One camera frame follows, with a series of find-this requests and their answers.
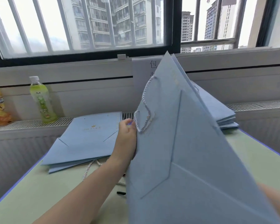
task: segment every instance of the hand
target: hand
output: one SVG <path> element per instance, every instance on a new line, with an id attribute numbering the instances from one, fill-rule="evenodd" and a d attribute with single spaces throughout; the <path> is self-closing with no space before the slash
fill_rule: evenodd
<path id="1" fill-rule="evenodd" d="M 115 159 L 125 166 L 125 169 L 129 166 L 131 160 L 134 157 L 137 143 L 137 129 L 136 124 L 133 121 L 129 124 L 131 119 L 125 119 L 119 123 L 119 131 L 116 138 L 114 150 L 110 158 Z"/>

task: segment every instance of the radiator vent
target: radiator vent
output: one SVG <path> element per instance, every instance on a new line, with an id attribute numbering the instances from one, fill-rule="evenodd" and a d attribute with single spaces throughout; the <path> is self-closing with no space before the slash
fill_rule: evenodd
<path id="1" fill-rule="evenodd" d="M 280 101 L 260 101 L 260 102 L 250 102 L 250 103 L 238 103 L 238 104 L 227 105 L 227 107 L 235 112 L 275 109 L 275 108 L 280 108 Z"/>
<path id="2" fill-rule="evenodd" d="M 134 113 L 127 112 L 122 114 L 122 119 L 128 119 L 128 118 L 134 119 Z M 49 123 L 49 124 L 44 124 L 41 120 L 16 121 L 7 126 L 0 127 L 0 131 L 68 126 L 71 123 L 72 119 L 73 119 L 72 117 L 59 118 L 56 122 Z"/>

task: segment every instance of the forearm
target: forearm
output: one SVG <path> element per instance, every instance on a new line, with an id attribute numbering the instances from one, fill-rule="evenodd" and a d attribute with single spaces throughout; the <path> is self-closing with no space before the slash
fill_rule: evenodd
<path id="1" fill-rule="evenodd" d="M 119 160 L 109 158 L 33 224 L 89 224 L 124 171 Z"/>
<path id="2" fill-rule="evenodd" d="M 258 183 L 258 186 L 265 193 L 277 213 L 280 215 L 280 192 L 265 184 Z"/>

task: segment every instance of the white radiator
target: white radiator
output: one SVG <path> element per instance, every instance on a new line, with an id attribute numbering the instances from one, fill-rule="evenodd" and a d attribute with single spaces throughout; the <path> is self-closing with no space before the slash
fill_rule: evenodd
<path id="1" fill-rule="evenodd" d="M 280 101 L 227 106 L 236 112 L 240 128 L 280 153 Z M 126 118 L 132 119 L 133 113 L 124 113 Z M 71 120 L 18 121 L 0 127 L 0 197 L 49 150 Z"/>

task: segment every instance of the chinese character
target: chinese character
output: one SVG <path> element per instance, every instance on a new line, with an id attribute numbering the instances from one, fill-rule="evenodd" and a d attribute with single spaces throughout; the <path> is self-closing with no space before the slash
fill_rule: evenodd
<path id="1" fill-rule="evenodd" d="M 157 62 L 156 61 L 151 61 L 150 65 L 151 65 L 151 68 L 157 68 Z"/>

